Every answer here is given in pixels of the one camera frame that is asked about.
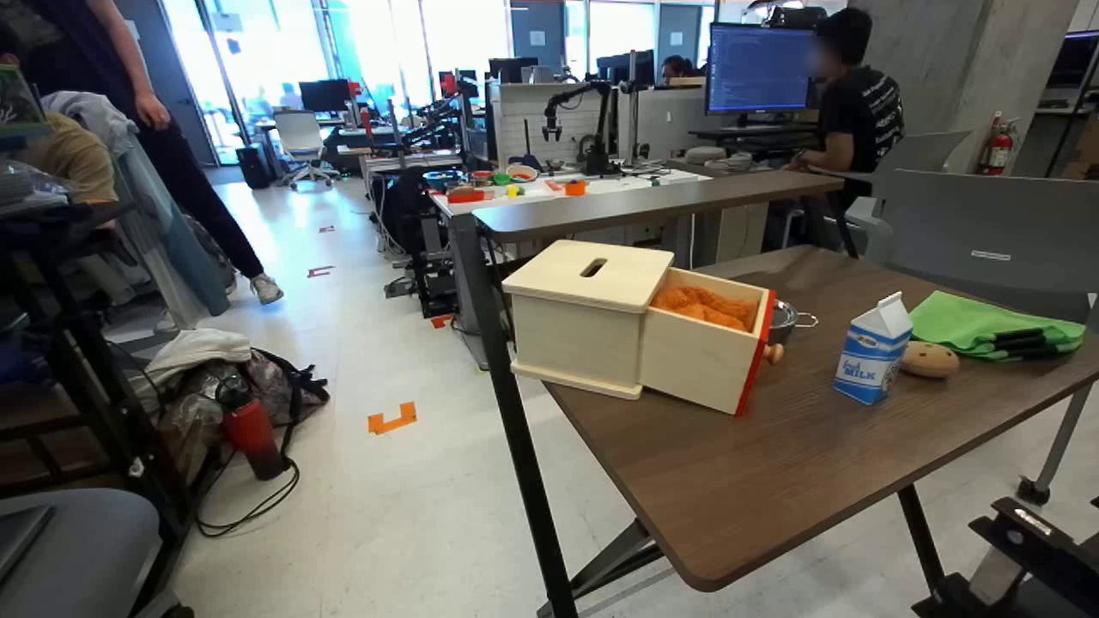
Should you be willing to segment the black background robot arm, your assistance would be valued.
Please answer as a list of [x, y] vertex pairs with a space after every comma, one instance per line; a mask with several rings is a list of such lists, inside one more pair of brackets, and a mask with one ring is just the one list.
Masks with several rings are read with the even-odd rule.
[[544, 105], [544, 138], [575, 138], [575, 166], [582, 176], [616, 176], [610, 153], [611, 87], [605, 79], [555, 92]]

